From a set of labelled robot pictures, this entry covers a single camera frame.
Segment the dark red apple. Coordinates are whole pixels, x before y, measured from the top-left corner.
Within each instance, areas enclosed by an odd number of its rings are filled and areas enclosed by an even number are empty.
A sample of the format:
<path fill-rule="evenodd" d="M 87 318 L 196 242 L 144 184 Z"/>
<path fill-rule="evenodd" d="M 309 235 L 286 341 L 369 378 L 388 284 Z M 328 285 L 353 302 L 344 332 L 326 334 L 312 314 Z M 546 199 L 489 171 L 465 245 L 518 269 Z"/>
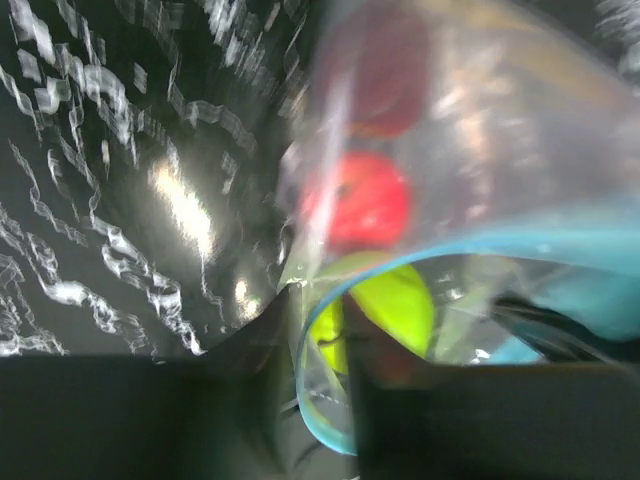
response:
<path fill-rule="evenodd" d="M 366 11 L 358 53 L 350 129 L 394 138 L 421 118 L 429 99 L 430 28 L 409 6 L 375 5 Z"/>

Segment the green apple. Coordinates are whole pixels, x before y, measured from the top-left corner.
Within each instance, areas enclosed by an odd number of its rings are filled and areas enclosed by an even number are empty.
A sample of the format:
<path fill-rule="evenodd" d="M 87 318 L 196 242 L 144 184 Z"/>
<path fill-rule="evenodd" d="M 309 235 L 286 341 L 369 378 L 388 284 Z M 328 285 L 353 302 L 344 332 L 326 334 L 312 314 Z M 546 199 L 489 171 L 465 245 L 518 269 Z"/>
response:
<path fill-rule="evenodd" d="M 418 271 L 401 265 L 356 284 L 348 291 L 367 318 L 412 353 L 428 351 L 436 319 L 433 297 Z M 347 372 L 344 342 L 340 339 L 342 302 L 336 299 L 317 317 L 311 337 L 329 367 Z"/>

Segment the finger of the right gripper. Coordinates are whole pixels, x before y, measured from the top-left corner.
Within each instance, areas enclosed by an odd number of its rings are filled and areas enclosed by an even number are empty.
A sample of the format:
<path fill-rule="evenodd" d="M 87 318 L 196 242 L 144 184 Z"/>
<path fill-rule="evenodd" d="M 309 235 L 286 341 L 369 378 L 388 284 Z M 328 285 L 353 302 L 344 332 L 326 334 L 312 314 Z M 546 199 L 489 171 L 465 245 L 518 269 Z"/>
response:
<path fill-rule="evenodd" d="M 520 297 L 496 298 L 492 319 L 554 363 L 630 362 L 629 340 L 604 339 L 566 315 Z"/>

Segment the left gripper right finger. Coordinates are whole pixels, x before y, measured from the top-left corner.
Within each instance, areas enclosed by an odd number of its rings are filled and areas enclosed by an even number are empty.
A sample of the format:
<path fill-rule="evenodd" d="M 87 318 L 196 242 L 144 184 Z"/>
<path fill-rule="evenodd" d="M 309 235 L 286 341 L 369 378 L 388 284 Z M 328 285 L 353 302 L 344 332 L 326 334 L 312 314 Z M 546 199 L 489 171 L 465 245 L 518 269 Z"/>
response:
<path fill-rule="evenodd" d="M 402 388 L 415 356 L 376 325 L 354 299 L 345 299 L 345 351 L 358 467 L 363 479 L 396 479 L 408 445 Z"/>

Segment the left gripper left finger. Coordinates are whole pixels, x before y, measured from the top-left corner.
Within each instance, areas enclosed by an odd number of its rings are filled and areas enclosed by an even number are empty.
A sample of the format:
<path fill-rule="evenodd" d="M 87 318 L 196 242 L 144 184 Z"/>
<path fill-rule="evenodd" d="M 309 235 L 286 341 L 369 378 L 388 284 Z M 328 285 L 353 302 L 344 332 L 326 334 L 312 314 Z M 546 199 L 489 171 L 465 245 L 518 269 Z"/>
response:
<path fill-rule="evenodd" d="M 292 376 L 291 289 L 283 288 L 255 319 L 211 352 L 204 400 L 209 479 L 284 479 L 282 407 Z"/>

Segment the clear blue-zip bag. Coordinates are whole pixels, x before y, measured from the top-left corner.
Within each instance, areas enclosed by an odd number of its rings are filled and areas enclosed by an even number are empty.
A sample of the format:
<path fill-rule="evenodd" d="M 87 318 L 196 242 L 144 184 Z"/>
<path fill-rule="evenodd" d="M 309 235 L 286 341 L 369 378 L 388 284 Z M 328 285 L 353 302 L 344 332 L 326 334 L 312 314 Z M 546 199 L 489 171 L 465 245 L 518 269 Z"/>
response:
<path fill-rule="evenodd" d="M 409 6 L 430 28 L 429 99 L 394 138 L 350 129 L 366 11 Z M 302 418 L 326 447 L 356 451 L 348 373 L 311 337 L 318 315 L 363 280 L 414 267 L 436 309 L 425 356 L 444 365 L 542 356 L 492 319 L 520 297 L 607 340 L 639 336 L 639 95 L 603 57 L 522 1 L 333 1 L 283 158 L 279 195 L 296 224 L 283 280 Z M 300 214 L 308 182 L 332 189 L 343 155 L 389 157 L 411 185 L 409 228 L 390 249 L 334 250 L 329 205 Z"/>

